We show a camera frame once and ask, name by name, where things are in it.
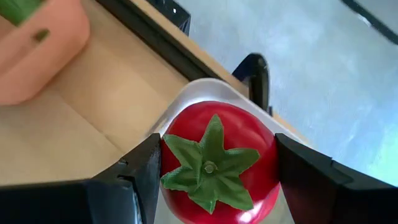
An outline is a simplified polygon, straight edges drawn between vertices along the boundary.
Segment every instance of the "pink container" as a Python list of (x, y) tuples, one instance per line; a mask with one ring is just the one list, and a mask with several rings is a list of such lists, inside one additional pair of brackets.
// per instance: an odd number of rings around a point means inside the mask
[[(42, 41), (35, 36), (47, 30)], [(32, 98), (86, 44), (88, 18), (80, 0), (46, 0), (21, 26), (0, 17), (0, 105)]]

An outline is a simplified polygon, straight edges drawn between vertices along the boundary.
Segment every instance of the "green calyx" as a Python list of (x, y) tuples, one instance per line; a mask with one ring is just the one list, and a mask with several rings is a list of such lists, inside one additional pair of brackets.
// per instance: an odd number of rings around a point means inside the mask
[(182, 190), (210, 214), (216, 201), (240, 210), (253, 208), (239, 175), (260, 157), (255, 149), (224, 150), (224, 127), (215, 114), (200, 142), (165, 134), (164, 141), (181, 166), (160, 179), (170, 190)]

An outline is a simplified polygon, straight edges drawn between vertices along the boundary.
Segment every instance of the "tomato stem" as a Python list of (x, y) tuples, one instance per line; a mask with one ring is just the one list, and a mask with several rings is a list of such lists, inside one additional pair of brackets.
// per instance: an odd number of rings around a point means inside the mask
[(211, 161), (206, 161), (204, 164), (204, 169), (206, 171), (206, 173), (208, 174), (212, 174), (214, 172), (214, 170), (217, 170), (217, 165), (214, 162)]

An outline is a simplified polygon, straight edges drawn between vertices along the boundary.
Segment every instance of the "tomato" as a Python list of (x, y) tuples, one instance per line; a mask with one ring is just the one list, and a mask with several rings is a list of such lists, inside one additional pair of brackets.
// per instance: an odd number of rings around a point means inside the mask
[[(273, 209), (279, 193), (277, 148), (274, 135), (255, 116), (236, 106), (217, 101), (204, 101), (185, 108), (172, 121), (166, 134), (200, 142), (214, 115), (222, 123), (223, 146), (251, 148), (259, 159), (239, 178), (249, 192), (253, 207), (244, 211), (217, 201), (212, 214), (190, 199), (181, 190), (161, 188), (164, 199), (174, 215), (184, 223), (259, 223)], [(165, 140), (161, 144), (161, 176), (182, 166)]]

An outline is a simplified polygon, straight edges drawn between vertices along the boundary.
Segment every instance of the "green object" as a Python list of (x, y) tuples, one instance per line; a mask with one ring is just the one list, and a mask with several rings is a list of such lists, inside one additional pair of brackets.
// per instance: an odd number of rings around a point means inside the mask
[(163, 187), (182, 190), (210, 214), (216, 201), (240, 210), (253, 208), (249, 192), (239, 175), (251, 167), (260, 155), (255, 149), (224, 150), (224, 127), (214, 115), (200, 142), (165, 134), (164, 141), (181, 166), (160, 179)]
[(19, 26), (40, 7), (42, 0), (0, 0), (0, 15)]

